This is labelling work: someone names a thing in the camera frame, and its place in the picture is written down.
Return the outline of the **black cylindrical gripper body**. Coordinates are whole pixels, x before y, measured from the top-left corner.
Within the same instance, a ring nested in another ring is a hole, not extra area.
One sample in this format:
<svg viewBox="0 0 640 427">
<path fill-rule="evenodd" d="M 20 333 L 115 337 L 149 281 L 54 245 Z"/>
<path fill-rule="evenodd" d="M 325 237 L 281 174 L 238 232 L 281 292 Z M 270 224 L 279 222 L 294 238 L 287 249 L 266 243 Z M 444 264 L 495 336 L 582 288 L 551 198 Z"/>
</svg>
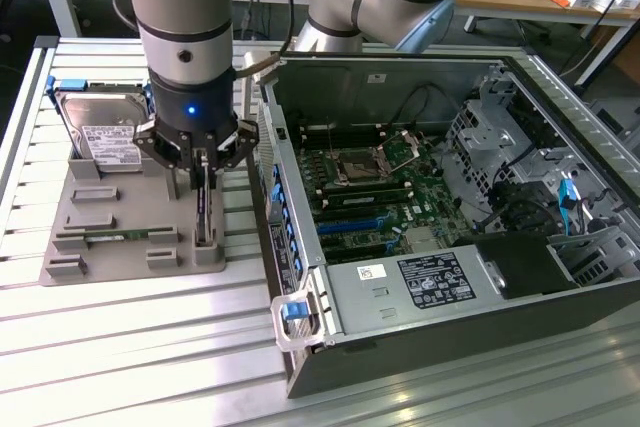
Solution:
<svg viewBox="0 0 640 427">
<path fill-rule="evenodd" d="M 169 82 L 152 69 L 149 80 L 162 132 L 169 129 L 177 137 L 189 134 L 193 147 L 203 147 L 211 134 L 217 145 L 237 129 L 233 109 L 235 70 L 227 69 L 217 78 L 202 84 Z"/>
</svg>

